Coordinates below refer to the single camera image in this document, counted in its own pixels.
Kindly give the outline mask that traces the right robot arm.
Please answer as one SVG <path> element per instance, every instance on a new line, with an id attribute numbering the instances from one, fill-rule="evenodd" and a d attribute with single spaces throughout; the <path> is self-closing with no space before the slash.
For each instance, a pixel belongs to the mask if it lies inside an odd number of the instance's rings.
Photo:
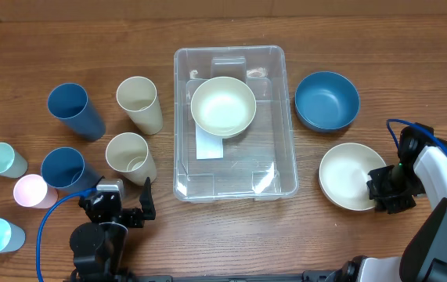
<path id="1" fill-rule="evenodd" d="M 392 139 L 399 163 L 369 172 L 366 185 L 376 210 L 396 214 L 427 196 L 432 212 L 400 257 L 357 256 L 330 281 L 447 281 L 447 141 L 432 127 L 405 121 Z"/>

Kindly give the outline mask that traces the cream bowl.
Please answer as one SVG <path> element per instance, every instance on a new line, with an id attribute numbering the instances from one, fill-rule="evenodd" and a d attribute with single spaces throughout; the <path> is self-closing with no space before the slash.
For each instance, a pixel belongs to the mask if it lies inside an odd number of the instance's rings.
<path id="1" fill-rule="evenodd" d="M 246 83 L 222 76 L 206 80 L 195 90 L 190 110 L 193 120 L 204 131 L 230 139 L 250 126 L 257 101 Z"/>
<path id="2" fill-rule="evenodd" d="M 342 143 L 329 149 L 319 165 L 319 185 L 338 207 L 364 212 L 375 208 L 366 183 L 369 172 L 386 167 L 384 159 L 360 143 Z"/>

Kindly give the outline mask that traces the beige tall cup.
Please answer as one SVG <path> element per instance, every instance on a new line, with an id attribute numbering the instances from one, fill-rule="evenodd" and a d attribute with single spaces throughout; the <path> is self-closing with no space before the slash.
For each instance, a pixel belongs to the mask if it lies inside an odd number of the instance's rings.
<path id="1" fill-rule="evenodd" d="M 106 147 L 106 162 L 134 184 L 157 178 L 157 168 L 147 142 L 139 134 L 124 132 L 112 138 Z"/>
<path id="2" fill-rule="evenodd" d="M 125 79 L 117 87 L 116 98 L 142 133 L 154 135 L 163 128 L 157 88 L 150 79 L 141 76 Z"/>

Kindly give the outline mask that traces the dark blue bowl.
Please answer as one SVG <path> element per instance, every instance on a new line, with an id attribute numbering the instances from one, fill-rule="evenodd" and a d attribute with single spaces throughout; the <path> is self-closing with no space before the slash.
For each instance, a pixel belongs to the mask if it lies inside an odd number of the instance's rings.
<path id="1" fill-rule="evenodd" d="M 298 119 L 316 132 L 344 130 L 356 119 L 360 108 L 361 99 L 354 84 L 332 71 L 308 75 L 294 95 Z"/>

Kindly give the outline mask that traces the pink small cup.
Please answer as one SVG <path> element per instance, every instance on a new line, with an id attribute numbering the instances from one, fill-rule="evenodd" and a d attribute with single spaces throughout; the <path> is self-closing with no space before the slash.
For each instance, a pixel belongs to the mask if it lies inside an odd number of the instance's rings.
<path id="1" fill-rule="evenodd" d="M 26 208 L 51 208 L 58 200 L 58 192 L 36 174 L 20 178 L 14 188 L 15 202 Z"/>

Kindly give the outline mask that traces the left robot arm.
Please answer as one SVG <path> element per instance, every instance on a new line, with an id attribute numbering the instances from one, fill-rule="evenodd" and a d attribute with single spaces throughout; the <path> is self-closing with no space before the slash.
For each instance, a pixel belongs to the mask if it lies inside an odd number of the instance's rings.
<path id="1" fill-rule="evenodd" d="M 75 270 L 72 281 L 137 281 L 128 268 L 121 267 L 128 231 L 143 228 L 156 218 L 152 183 L 147 178 L 139 197 L 139 208 L 124 208 L 124 184 L 120 179 L 102 178 L 96 188 L 79 198 L 90 221 L 77 227 L 70 236 Z"/>

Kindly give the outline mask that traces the mint green small cup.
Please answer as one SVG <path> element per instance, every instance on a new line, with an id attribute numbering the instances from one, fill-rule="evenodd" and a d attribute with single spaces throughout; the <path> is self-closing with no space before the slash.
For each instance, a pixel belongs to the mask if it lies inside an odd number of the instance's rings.
<path id="1" fill-rule="evenodd" d="M 0 143 L 0 176 L 19 178 L 27 169 L 27 161 L 11 145 Z"/>

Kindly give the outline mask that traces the dark blue tall cup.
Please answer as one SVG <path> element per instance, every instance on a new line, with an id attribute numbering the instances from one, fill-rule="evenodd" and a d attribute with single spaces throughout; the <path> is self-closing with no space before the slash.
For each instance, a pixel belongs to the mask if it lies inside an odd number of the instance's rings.
<path id="1" fill-rule="evenodd" d="M 41 163 L 45 182 L 66 193 L 77 193 L 95 187 L 102 176 L 72 147 L 51 151 Z"/>
<path id="2" fill-rule="evenodd" d="M 49 94 L 47 106 L 55 118 L 84 139 L 96 141 L 106 132 L 102 117 L 79 84 L 64 83 L 55 87 Z"/>

